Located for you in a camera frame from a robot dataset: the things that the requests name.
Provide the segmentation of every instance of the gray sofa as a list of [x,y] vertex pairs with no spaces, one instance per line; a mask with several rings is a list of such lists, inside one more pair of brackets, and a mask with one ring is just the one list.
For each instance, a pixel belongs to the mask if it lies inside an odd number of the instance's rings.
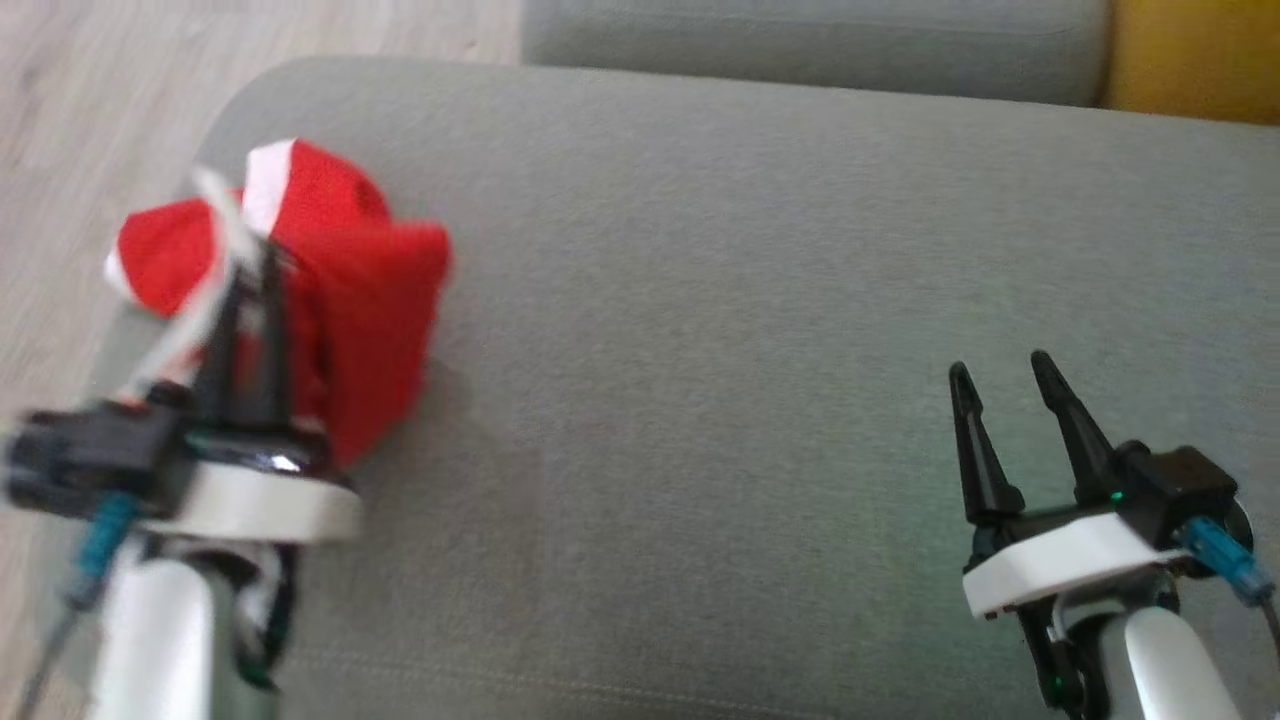
[[[198,160],[289,136],[457,254],[364,538],[305,557],[289,719],[1051,716],[960,589],[957,359],[1030,506],[1070,497],[1044,347],[1114,441],[1235,474],[1280,568],[1276,129],[334,58],[246,87]],[[122,315],[101,387],[155,331]],[[1184,602],[1262,717],[1262,620]]]
[[526,0],[524,61],[1092,105],[1108,0]]

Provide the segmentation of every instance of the cable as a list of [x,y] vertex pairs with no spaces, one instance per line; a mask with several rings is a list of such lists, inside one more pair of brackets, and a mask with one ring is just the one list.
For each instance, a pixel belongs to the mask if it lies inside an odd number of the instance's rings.
[[40,698],[45,694],[45,684],[49,682],[49,674],[52,671],[54,664],[58,662],[58,656],[67,647],[67,641],[70,639],[79,616],[79,611],[70,606],[63,611],[58,625],[54,626],[54,632],[49,634],[49,639],[45,642],[36,671],[31,674],[27,687],[22,691],[22,705],[18,706],[18,715],[14,716],[15,720],[31,720],[36,716],[36,706],[40,705]]
[[111,570],[111,559],[115,557],[115,551],[124,542],[136,514],[137,502],[123,492],[113,492],[99,503],[97,512],[93,515],[93,525],[90,527],[76,561],[76,579],[63,597],[67,603],[65,611],[45,643],[36,671],[27,680],[15,720],[31,720],[36,716],[36,706],[40,705],[40,698],[45,693],[49,674],[65,650],[81,614],[97,605],[102,588],[106,585],[106,575]]
[[1222,577],[1245,607],[1258,607],[1271,629],[1271,639],[1280,660],[1280,619],[1276,618],[1276,584],[1258,568],[1257,559],[1228,532],[1208,518],[1193,518],[1181,530],[1181,543],[1199,560]]
[[1276,661],[1280,661],[1280,618],[1276,618],[1275,596],[1267,597],[1266,602],[1258,606],[1262,616],[1267,619],[1267,628],[1271,630],[1271,641],[1276,646]]

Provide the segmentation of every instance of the yellow cushion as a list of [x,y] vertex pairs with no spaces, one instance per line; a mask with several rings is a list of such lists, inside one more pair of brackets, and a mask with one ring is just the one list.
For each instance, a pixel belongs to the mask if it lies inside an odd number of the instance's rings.
[[1280,0],[1114,0],[1103,105],[1280,124]]

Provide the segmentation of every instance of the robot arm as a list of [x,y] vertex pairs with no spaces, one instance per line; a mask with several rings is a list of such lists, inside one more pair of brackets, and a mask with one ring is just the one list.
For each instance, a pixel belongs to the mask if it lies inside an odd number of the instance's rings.
[[[360,498],[328,438],[293,423],[282,261],[270,241],[257,255],[252,270],[228,263],[220,304],[197,309],[211,318],[172,325],[209,328],[189,387],[160,379],[141,388],[141,402],[36,413],[10,446],[15,505],[96,518],[91,538],[110,536],[90,543],[93,582],[70,603],[81,611],[97,600],[114,553],[93,720],[274,717],[270,671],[288,634],[300,548],[358,532]],[[246,379],[237,355],[255,314]]]
[[[964,569],[970,611],[1018,616],[1044,703],[1070,717],[1238,719],[1178,615],[1174,584],[1216,571],[1230,575],[1247,605],[1270,602],[1275,585],[1252,569],[1253,534],[1235,480],[1192,447],[1155,455],[1134,441],[1114,450],[1048,354],[1034,352],[1032,368],[1075,475],[1075,503],[1034,512],[1000,466],[968,369],[951,368],[965,518],[974,525]],[[1212,536],[1204,546],[1248,557],[1248,571],[1230,571],[1189,542],[1197,532]]]

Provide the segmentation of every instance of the sofa cushion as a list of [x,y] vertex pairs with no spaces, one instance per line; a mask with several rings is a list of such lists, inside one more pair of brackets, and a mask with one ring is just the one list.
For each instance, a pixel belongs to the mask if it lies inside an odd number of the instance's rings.
[[[1274,129],[314,59],[198,159],[292,136],[440,219],[457,272],[421,406],[353,471],[364,537],[305,553],[289,719],[1050,717],[960,589],[957,359],[1029,506],[1071,496],[1046,347],[1112,441],[1239,478],[1280,566]],[[123,315],[97,387],[155,329]],[[1184,603],[1265,715],[1260,619]]]
[[1106,0],[530,0],[527,63],[1093,104]]

